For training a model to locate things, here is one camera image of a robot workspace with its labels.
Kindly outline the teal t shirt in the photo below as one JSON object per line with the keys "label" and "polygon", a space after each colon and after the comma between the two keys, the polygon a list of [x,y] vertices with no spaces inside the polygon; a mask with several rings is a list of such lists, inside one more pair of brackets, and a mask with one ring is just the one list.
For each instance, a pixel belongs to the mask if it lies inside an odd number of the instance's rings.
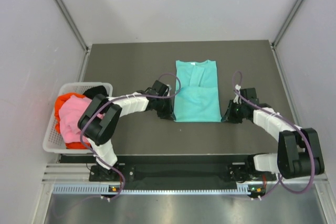
{"label": "teal t shirt", "polygon": [[176,61],[176,88],[181,89],[174,99],[175,122],[220,122],[217,65],[215,61]]}

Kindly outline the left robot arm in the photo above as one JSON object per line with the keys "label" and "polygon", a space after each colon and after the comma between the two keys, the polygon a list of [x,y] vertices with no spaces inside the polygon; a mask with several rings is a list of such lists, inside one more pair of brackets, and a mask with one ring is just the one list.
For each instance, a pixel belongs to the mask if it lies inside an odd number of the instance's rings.
{"label": "left robot arm", "polygon": [[82,136],[86,137],[96,157],[101,174],[107,180],[114,180],[119,174],[116,165],[118,158],[112,146],[112,136],[119,118],[137,113],[154,110],[157,116],[165,120],[175,120],[170,87],[156,80],[146,90],[140,90],[121,97],[105,97],[97,94],[81,115],[77,126]]}

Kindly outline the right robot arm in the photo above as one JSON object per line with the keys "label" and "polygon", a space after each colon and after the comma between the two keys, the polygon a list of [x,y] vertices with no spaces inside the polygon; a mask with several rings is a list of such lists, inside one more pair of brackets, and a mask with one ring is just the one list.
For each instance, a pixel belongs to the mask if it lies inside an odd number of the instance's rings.
{"label": "right robot arm", "polygon": [[285,179],[320,175],[324,161],[319,137],[313,128],[292,124],[266,103],[259,103],[254,88],[235,85],[235,98],[229,101],[222,122],[239,124],[249,120],[264,129],[278,143],[276,153],[248,156],[245,174],[252,180],[264,172],[280,174]]}

